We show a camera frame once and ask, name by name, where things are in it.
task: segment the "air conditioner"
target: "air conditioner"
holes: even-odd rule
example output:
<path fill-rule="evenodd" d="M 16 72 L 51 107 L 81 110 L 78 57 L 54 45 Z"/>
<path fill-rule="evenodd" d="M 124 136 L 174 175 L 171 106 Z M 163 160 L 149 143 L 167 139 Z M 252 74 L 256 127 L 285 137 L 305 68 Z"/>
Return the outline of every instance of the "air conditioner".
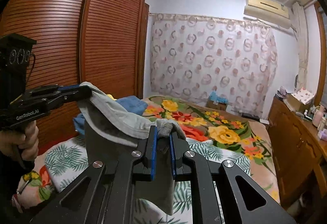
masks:
<path fill-rule="evenodd" d="M 272 0 L 246 0 L 244 14 L 289 29 L 288 8 Z"/>

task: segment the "wooden door frame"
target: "wooden door frame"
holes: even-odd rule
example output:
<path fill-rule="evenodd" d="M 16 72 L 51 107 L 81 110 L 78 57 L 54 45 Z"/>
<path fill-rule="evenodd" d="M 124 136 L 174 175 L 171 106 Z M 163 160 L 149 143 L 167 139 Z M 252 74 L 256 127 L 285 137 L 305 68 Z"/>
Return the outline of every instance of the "wooden door frame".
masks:
<path fill-rule="evenodd" d="M 144 3 L 142 9 L 142 19 L 140 25 L 140 43 L 138 50 L 138 61 L 137 61 L 137 97 L 143 99 L 143 86 L 144 86 L 144 63 L 145 63 L 145 50 L 147 41 L 147 30 L 148 30 L 148 17 L 149 17 L 149 5 Z"/>
<path fill-rule="evenodd" d="M 325 78 L 326 78 L 326 34 L 325 34 L 323 16 L 319 12 L 320 3 L 316 2 L 314 3 L 314 6 L 316 9 L 318 25 L 319 25 L 319 33 L 320 33 L 320 73 L 319 73 L 318 88 L 317 88 L 314 105 L 319 105 L 321 98 L 323 96 Z"/>

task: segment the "white blanket with leaf print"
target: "white blanket with leaf print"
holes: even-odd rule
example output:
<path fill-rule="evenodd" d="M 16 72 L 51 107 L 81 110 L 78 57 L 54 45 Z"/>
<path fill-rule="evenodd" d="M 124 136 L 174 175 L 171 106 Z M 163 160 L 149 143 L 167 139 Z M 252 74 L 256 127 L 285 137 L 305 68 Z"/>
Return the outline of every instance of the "white blanket with leaf print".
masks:
<path fill-rule="evenodd" d="M 250 176 L 250 160 L 245 155 L 216 147 L 213 145 L 212 140 L 199 142 L 187 138 L 187 142 L 191 150 L 203 155 L 207 160 L 219 163 L 227 159 L 232 160 Z M 58 145 L 46 155 L 45 165 L 53 184 L 57 190 L 61 192 L 88 166 L 84 140 L 81 137 L 75 137 Z M 176 183 L 173 212 L 173 215 L 167 215 L 153 203 L 143 199 L 136 199 L 134 204 L 133 223 L 192 224 L 190 182 Z"/>

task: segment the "sliding wardrobe door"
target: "sliding wardrobe door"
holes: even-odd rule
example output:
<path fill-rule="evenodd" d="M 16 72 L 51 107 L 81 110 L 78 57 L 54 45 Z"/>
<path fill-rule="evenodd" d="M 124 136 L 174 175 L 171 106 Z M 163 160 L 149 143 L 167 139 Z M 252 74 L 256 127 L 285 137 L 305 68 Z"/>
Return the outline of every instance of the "sliding wardrobe door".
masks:
<path fill-rule="evenodd" d="M 82 80 L 116 98 L 137 94 L 143 0 L 90 0 Z"/>
<path fill-rule="evenodd" d="M 0 35 L 15 32 L 37 41 L 32 49 L 35 67 L 27 89 L 79 82 L 76 47 L 82 3 L 83 0 L 10 0 L 7 4 L 0 21 Z M 74 102 L 39 120 L 40 145 L 74 133 L 72 118 L 78 113 Z"/>

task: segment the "bed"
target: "bed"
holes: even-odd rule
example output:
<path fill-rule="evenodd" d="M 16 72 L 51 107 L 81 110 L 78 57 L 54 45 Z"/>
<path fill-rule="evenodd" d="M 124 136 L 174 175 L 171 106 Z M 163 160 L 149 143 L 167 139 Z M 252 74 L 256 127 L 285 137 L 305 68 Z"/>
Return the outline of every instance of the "bed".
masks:
<path fill-rule="evenodd" d="M 156 118 L 176 120 L 186 133 L 190 149 L 216 162 L 233 160 L 279 202 L 271 144 L 264 125 L 172 97 L 153 96 L 144 101 L 148 104 L 144 117 L 151 121 Z M 13 202 L 18 208 L 28 208 L 48 200 L 87 166 L 83 137 L 56 144 L 38 156 L 34 170 L 22 177 L 20 185 L 29 177 L 32 181 L 22 195 L 13 197 Z M 134 223 L 191 224 L 191 203 L 190 183 L 177 183 L 172 216 L 151 202 L 138 199 L 134 205 Z"/>

